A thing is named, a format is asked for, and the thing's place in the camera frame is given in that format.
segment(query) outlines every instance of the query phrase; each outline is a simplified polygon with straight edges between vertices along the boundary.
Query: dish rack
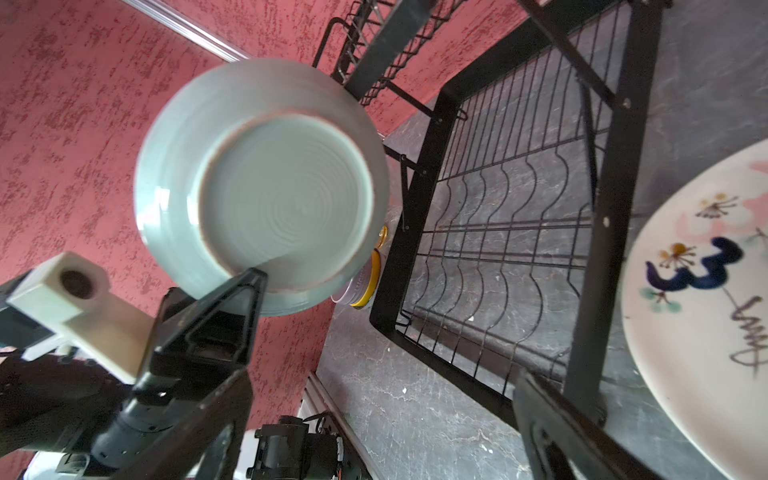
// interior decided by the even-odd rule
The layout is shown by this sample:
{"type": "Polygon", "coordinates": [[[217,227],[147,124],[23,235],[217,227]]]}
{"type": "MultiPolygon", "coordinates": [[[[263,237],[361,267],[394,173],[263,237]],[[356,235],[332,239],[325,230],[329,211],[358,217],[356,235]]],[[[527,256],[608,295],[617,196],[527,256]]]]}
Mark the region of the dish rack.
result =
{"type": "Polygon", "coordinates": [[[535,478],[573,478],[566,455],[588,477],[657,478],[596,423],[671,5],[518,0],[528,20],[427,108],[393,80],[461,4],[358,0],[315,59],[340,26],[332,77],[363,105],[388,88],[430,118],[418,160],[385,147],[403,210],[370,322],[521,432],[535,478]]]}

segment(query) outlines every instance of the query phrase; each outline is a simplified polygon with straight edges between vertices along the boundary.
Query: white plate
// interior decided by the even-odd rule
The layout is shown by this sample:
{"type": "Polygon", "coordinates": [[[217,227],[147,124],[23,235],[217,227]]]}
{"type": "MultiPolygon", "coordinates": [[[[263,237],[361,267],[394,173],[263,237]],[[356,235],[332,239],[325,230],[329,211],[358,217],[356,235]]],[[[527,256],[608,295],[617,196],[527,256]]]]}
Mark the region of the white plate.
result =
{"type": "Polygon", "coordinates": [[[621,293],[630,351],[651,392],[739,480],[768,478],[766,233],[762,141],[702,173],[652,216],[621,293]]]}
{"type": "Polygon", "coordinates": [[[139,153],[134,201],[160,266],[200,298],[249,266],[262,314],[328,298],[368,260],[389,178],[365,110],[322,72],[239,61],[182,88],[139,153]]]}

